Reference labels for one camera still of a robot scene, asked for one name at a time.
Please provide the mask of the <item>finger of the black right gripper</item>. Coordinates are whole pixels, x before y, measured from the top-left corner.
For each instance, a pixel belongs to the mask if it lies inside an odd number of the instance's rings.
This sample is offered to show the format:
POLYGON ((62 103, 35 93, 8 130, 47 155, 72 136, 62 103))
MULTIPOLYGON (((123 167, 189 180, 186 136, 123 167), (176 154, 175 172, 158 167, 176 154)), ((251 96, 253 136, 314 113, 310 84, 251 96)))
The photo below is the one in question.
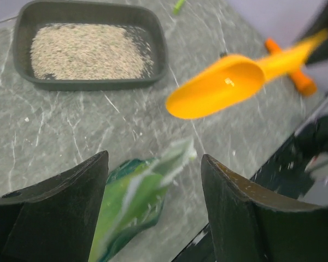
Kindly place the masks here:
MULTIPOLYGON (((312 17, 309 26, 300 34, 297 41, 302 41, 303 39, 311 37, 324 29, 328 30, 328 1, 322 5, 321 11, 312 17)), ((327 60, 328 37, 312 51, 312 53, 308 56, 305 65, 309 66, 327 60)))

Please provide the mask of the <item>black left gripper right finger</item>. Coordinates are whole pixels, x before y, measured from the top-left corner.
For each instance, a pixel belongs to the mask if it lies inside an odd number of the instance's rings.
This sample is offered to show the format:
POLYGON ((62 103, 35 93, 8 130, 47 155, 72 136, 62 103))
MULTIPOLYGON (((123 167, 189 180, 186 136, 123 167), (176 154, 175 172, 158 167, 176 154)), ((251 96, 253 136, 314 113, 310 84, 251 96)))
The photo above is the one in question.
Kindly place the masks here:
POLYGON ((328 261, 328 206, 277 194, 208 154, 201 179, 217 261, 328 261))

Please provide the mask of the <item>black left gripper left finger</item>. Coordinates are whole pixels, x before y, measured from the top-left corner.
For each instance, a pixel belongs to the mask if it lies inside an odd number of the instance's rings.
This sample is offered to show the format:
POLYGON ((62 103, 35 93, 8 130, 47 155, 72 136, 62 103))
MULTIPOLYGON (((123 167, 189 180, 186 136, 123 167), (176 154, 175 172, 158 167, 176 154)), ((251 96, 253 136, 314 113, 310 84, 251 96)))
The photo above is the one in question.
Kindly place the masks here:
POLYGON ((0 261, 87 261, 108 177, 102 151, 0 197, 0 261))

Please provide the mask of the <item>green litter bag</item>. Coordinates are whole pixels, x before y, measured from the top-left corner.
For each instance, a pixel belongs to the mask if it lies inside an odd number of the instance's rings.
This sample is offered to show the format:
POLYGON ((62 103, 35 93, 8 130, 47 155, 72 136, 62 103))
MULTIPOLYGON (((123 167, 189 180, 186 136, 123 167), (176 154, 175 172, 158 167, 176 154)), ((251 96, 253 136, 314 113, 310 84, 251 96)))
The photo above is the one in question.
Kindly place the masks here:
POLYGON ((131 159, 109 173, 89 261, 109 261, 140 232, 155 226, 168 188, 195 159, 192 137, 170 143, 158 156, 131 159))

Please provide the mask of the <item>yellow plastic scoop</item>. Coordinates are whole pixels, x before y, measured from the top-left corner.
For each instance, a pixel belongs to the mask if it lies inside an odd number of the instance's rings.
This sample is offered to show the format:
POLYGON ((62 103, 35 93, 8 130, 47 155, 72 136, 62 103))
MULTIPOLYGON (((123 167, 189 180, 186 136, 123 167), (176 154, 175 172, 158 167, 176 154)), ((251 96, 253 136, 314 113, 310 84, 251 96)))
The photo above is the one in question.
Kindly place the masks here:
POLYGON ((172 92, 166 100, 166 109, 174 117, 191 120, 240 103, 257 94, 266 83, 300 68, 327 38, 328 30, 324 29, 260 59, 227 55, 172 92))

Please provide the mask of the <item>beige cat litter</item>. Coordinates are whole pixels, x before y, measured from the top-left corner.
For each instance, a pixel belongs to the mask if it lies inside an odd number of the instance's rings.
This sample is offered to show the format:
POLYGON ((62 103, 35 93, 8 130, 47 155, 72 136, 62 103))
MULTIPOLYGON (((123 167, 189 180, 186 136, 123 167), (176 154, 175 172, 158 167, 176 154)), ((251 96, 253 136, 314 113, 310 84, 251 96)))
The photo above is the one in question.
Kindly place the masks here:
POLYGON ((141 79, 153 72, 150 44, 135 26, 52 23, 37 32, 31 65, 38 79, 141 79))

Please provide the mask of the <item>dark grey litter box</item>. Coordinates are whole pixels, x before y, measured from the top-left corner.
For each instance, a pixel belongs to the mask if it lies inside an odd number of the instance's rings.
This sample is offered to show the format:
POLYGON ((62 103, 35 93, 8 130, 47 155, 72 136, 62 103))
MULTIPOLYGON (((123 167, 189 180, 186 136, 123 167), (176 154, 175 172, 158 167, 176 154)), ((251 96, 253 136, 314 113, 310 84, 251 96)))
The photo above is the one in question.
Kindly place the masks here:
POLYGON ((128 4, 90 1, 31 1, 19 11, 14 27, 13 61, 19 75, 47 91, 108 91, 146 88, 161 80, 168 69, 168 50, 159 18, 151 10, 128 4), (52 23, 93 23, 134 27, 131 32, 140 50, 153 61, 140 79, 55 80, 34 76, 30 49, 38 30, 52 23))

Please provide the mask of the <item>orange plastic carrot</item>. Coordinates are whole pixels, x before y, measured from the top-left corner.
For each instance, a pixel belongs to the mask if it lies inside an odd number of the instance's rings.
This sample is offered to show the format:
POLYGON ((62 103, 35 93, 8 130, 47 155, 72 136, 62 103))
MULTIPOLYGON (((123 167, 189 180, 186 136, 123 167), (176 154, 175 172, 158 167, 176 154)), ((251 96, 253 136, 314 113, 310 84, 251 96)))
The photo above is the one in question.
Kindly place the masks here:
MULTIPOLYGON (((265 48, 270 54, 281 52, 283 50, 272 38, 267 38, 265 40, 265 48)), ((289 78, 293 82, 297 91, 303 96, 311 96, 317 91, 315 82, 308 75, 304 74, 301 69, 289 73, 289 78)))

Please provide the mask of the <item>small green block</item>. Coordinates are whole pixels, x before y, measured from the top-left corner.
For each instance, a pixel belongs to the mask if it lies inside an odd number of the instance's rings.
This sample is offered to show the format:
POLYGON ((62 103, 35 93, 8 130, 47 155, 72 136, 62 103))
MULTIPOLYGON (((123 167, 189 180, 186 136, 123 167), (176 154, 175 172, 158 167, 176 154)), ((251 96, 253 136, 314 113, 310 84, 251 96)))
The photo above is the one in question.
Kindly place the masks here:
POLYGON ((177 0, 176 4, 173 7, 173 14, 174 15, 177 15, 180 12, 180 10, 181 10, 184 3, 185 3, 185 0, 177 0))

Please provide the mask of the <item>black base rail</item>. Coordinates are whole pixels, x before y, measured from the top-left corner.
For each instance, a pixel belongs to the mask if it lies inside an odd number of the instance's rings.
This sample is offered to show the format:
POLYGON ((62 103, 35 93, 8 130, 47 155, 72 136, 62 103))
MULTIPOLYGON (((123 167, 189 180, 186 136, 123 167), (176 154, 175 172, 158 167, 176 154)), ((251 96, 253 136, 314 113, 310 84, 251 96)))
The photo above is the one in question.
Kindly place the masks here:
MULTIPOLYGON (((328 115, 289 137, 248 180, 285 197, 328 206, 328 115)), ((175 260, 217 261, 209 223, 175 260)))

